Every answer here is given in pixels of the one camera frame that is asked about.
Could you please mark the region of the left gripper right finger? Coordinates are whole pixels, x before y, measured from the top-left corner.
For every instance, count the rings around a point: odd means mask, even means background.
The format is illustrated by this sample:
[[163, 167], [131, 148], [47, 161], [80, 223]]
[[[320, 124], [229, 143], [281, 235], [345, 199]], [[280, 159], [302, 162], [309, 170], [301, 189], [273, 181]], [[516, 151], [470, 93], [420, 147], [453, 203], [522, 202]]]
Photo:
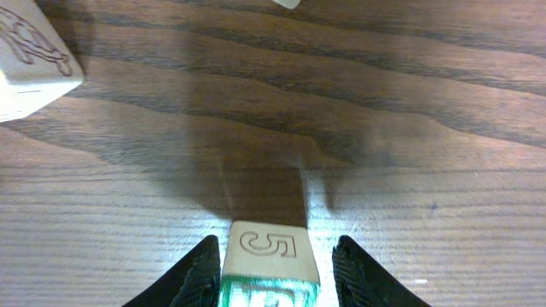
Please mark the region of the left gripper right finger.
[[339, 238], [332, 261], [339, 307], [430, 307], [348, 235]]

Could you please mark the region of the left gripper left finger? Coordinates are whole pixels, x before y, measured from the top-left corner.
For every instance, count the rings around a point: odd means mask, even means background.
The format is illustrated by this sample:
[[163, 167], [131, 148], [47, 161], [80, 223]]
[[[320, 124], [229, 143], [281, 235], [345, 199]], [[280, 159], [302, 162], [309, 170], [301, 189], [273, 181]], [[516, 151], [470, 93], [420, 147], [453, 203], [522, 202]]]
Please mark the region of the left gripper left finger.
[[220, 272], [218, 237], [208, 235], [123, 307], [217, 307]]

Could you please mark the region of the green R block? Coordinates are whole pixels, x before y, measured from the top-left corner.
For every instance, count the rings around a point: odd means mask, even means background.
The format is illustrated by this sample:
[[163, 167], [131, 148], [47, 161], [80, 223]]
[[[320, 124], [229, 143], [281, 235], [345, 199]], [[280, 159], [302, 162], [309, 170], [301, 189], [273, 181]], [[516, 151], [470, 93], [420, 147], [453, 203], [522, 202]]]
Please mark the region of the green R block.
[[232, 223], [219, 307], [313, 307], [320, 286], [306, 228]]

